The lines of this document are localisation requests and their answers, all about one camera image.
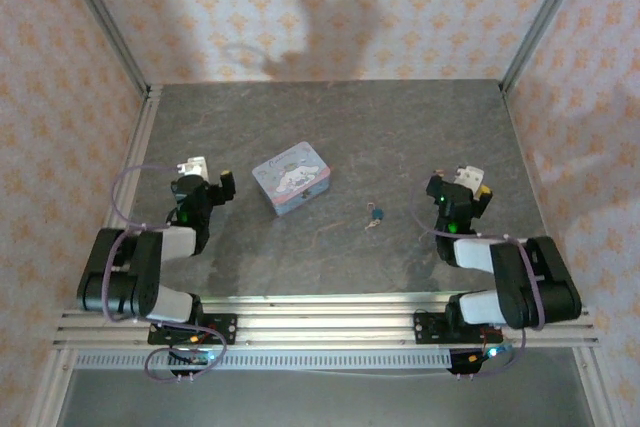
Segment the aluminium frame leg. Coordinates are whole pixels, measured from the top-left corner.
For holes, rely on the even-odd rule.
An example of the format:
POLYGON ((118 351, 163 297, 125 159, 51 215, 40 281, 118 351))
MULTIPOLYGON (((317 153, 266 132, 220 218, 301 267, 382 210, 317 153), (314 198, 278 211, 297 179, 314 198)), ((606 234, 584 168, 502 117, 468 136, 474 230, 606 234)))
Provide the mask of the aluminium frame leg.
POLYGON ((27 427, 56 427, 76 364, 76 349, 52 349, 48 354, 27 427))
POLYGON ((618 427, 605 376, 598 363, 598 349, 574 347, 572 351, 594 427, 618 427))

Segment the aluminium table edge rail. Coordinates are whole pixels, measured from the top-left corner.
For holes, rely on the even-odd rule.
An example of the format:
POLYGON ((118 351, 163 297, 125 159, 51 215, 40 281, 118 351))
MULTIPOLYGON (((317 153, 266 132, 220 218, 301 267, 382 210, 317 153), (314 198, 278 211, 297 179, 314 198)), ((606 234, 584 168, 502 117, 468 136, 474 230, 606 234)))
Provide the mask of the aluminium table edge rail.
MULTIPOLYGON (((163 88, 162 84, 150 86, 134 124, 122 169, 144 163, 163 88)), ((109 204, 104 223, 105 227, 122 229, 126 227, 126 223, 118 217, 113 210, 113 206, 116 206, 123 215, 128 215, 132 212, 139 178, 140 171, 136 170, 126 174, 122 180, 116 183, 114 201, 109 204)))

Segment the blue pink cartoon tin box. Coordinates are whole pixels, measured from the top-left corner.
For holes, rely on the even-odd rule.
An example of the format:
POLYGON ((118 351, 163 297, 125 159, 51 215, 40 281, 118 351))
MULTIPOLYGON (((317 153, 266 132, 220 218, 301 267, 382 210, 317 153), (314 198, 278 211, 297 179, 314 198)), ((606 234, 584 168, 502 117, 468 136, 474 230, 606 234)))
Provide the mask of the blue pink cartoon tin box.
POLYGON ((252 175, 278 216, 325 192, 331 170, 309 142, 302 141, 263 162, 252 175))

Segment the small circuit board with LED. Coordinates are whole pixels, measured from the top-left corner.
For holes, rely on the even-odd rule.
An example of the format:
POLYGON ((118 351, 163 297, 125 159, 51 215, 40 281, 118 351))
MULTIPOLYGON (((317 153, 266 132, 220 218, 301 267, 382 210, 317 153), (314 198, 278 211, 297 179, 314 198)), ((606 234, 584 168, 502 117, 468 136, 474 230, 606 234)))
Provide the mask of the small circuit board with LED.
POLYGON ((481 364, 500 356, 506 357, 508 361, 512 361, 515 356, 513 345, 510 343, 501 343, 483 348, 482 350, 474 350, 467 355, 467 360, 470 363, 481 364))
POLYGON ((180 365, 205 366, 216 359, 210 351, 172 349, 169 357, 180 365))

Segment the aluminium frame post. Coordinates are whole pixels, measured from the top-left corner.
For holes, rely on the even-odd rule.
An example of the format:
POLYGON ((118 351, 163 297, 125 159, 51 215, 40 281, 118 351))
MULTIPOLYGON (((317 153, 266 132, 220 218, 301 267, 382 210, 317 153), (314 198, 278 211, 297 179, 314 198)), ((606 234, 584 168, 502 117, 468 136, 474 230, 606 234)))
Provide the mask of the aluminium frame post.
POLYGON ((511 63, 509 64, 499 88, 504 99, 514 91, 517 81, 534 54, 539 42, 552 20, 562 6, 564 0, 543 0, 533 22, 520 43, 511 63))
POLYGON ((84 0, 84 2, 98 26, 101 28, 134 88, 141 97, 146 98, 150 91, 150 86, 144 78, 141 68, 134 59, 105 0, 84 0))

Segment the wide aluminium base beam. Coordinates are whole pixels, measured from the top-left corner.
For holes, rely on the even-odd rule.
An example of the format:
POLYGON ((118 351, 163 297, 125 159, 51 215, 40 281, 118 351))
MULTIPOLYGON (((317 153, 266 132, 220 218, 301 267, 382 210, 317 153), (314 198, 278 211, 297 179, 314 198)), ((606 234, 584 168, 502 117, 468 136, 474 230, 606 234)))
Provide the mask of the wide aluminium base beam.
MULTIPOLYGON (((358 295, 236 296, 203 300, 206 313, 238 316, 236 348, 408 349, 415 345, 416 311, 442 312, 451 294, 391 293, 358 295)), ((97 313, 65 311, 53 344, 67 348, 148 346, 149 325, 109 323, 97 313)))

